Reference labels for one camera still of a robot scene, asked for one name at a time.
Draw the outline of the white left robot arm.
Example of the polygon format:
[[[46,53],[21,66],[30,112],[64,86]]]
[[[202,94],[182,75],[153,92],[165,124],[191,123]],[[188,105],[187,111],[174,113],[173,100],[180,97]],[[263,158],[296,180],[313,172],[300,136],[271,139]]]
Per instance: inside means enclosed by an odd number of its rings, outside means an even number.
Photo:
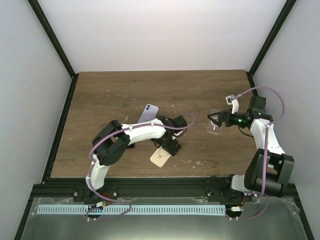
[[[85,177],[84,195],[89,201],[97,202],[102,196],[102,187],[111,165],[123,156],[134,144],[146,140],[154,143],[156,150],[150,157],[160,167],[181,149],[177,138],[189,127],[182,115],[171,119],[165,116],[147,122],[120,124],[112,120],[92,140],[89,157],[91,166]]]

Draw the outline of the beige phone case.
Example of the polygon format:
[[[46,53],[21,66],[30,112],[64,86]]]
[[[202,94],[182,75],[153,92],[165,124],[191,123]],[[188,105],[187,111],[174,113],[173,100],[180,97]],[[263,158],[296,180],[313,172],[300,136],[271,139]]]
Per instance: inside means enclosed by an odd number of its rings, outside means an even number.
[[[151,155],[150,161],[157,167],[162,168],[170,157],[171,155],[161,146]]]

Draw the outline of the pink phone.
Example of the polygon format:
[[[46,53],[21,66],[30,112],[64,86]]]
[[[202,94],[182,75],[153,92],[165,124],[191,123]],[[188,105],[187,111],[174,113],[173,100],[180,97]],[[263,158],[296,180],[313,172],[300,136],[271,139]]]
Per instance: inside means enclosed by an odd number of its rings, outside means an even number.
[[[127,149],[134,149],[135,148],[135,144],[134,143],[129,144],[126,148]]]

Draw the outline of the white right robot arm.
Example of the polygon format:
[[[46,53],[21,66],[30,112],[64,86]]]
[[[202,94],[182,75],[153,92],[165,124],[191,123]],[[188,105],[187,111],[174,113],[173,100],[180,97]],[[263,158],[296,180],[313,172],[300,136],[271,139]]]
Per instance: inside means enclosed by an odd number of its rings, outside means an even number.
[[[265,110],[266,98],[251,97],[245,113],[239,112],[239,102],[234,95],[225,99],[232,108],[211,113],[208,119],[217,127],[249,129],[257,150],[245,174],[233,175],[231,183],[222,188],[223,198],[232,202],[240,196],[240,192],[281,198],[287,189],[295,161],[277,140],[273,117]]]

